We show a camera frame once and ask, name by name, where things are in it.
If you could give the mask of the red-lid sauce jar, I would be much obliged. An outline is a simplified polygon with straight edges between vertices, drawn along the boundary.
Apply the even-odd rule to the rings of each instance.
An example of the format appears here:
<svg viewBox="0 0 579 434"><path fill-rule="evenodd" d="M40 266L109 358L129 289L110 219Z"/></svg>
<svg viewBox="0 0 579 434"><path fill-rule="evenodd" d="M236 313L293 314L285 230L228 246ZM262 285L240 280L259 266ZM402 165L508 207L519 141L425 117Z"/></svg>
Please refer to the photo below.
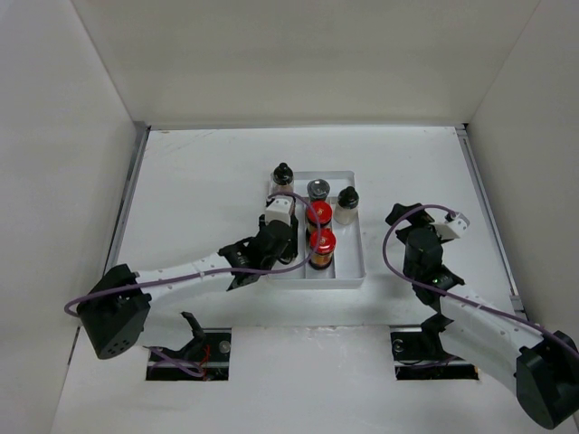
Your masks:
<svg viewBox="0 0 579 434"><path fill-rule="evenodd" d="M334 232L329 228L314 231L309 237L309 249L311 257L308 260L313 269L327 269L334 258L337 239Z"/></svg>
<svg viewBox="0 0 579 434"><path fill-rule="evenodd" d="M328 228L333 218L333 210L325 201L314 201L306 210L307 234L313 234L318 226L321 229Z"/></svg>

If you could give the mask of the knob-top spice grinder bottle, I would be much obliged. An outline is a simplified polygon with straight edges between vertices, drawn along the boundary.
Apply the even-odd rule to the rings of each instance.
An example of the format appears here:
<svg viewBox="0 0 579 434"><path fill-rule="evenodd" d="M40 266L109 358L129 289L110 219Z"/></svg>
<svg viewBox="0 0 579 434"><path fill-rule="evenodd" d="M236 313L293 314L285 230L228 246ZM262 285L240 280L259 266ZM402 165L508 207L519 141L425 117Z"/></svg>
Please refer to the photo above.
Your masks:
<svg viewBox="0 0 579 434"><path fill-rule="evenodd" d="M271 191L273 193L286 193L294 190L294 174L285 162L279 163L271 173Z"/></svg>

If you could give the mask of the white salt knob-top bottle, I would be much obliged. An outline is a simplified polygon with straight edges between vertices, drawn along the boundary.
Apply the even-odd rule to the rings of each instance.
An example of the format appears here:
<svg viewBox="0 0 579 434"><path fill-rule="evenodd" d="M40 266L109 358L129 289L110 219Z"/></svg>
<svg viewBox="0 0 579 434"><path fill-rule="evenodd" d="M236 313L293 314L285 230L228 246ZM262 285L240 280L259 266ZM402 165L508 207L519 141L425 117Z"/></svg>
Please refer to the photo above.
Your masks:
<svg viewBox="0 0 579 434"><path fill-rule="evenodd" d="M337 197L334 220L341 225L351 224L357 216L359 194L354 186L341 190Z"/></svg>

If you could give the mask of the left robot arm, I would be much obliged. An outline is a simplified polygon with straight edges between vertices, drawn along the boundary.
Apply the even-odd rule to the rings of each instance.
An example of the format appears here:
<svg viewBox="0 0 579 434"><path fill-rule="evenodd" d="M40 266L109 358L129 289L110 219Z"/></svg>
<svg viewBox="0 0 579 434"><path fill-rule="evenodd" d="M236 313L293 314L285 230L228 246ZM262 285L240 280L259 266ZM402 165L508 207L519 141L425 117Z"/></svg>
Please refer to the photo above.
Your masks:
<svg viewBox="0 0 579 434"><path fill-rule="evenodd" d="M276 263L290 264L298 255L299 222L267 222L260 217L256 235L236 241L203 259L169 269L133 271L126 264L110 269L87 296L76 303L76 313L97 357L108 360L135 344L161 346L173 357L194 360L203 350L200 326L183 303L209 293L224 293L256 283ZM190 329L178 331L172 344L153 333L151 311L175 307Z"/></svg>

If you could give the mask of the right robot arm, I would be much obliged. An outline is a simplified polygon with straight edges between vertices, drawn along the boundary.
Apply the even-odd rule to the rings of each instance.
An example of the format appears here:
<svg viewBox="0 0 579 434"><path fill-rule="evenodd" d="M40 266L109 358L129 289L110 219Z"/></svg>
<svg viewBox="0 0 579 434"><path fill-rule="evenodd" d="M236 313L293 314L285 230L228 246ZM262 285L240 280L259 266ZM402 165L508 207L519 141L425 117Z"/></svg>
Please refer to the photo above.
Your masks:
<svg viewBox="0 0 579 434"><path fill-rule="evenodd" d="M397 203L385 219L386 234L404 245L403 268L394 274L435 313L422 324L422 351L480 368L511 391L537 425L556 428L578 411L577 346L565 333L501 311L467 287L444 265L443 246L460 238L470 222L451 209L437 222L431 209Z"/></svg>

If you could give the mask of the white divided organizer tray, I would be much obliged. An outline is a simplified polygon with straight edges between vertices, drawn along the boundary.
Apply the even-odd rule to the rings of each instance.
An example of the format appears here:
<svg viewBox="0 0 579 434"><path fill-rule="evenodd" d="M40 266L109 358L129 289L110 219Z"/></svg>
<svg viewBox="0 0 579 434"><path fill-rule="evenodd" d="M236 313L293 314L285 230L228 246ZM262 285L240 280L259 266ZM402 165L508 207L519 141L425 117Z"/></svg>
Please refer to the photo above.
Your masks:
<svg viewBox="0 0 579 434"><path fill-rule="evenodd" d="M294 192L308 198L307 185L315 179L323 179L330 186L327 202L337 204L338 194L348 186L354 187L355 174L352 171L296 171ZM355 218L348 225L332 221L330 229L337 238L337 246L328 268L316 270L309 264L288 273L267 277L268 283L280 289L354 289L365 279L360 222Z"/></svg>

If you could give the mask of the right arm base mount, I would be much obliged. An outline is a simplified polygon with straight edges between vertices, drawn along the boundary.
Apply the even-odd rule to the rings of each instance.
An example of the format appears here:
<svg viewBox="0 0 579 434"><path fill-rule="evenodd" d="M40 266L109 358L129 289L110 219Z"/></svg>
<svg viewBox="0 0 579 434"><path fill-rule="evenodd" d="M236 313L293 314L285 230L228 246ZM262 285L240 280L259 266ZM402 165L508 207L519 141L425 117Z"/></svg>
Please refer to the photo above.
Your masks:
<svg viewBox="0 0 579 434"><path fill-rule="evenodd" d="M394 375L398 381L479 379L474 365L442 349L440 333L450 322L435 314L420 325L390 329Z"/></svg>

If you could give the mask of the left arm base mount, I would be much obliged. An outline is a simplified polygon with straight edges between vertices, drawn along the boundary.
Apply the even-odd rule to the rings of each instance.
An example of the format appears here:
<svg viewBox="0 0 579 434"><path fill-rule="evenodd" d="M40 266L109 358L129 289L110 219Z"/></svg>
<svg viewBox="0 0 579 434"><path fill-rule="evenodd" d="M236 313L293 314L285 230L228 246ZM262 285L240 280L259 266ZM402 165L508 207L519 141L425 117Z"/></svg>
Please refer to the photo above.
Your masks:
<svg viewBox="0 0 579 434"><path fill-rule="evenodd" d="M182 312L186 342L176 350L157 347L150 352L146 380L150 382L224 382L229 380L231 328L203 328L195 316Z"/></svg>

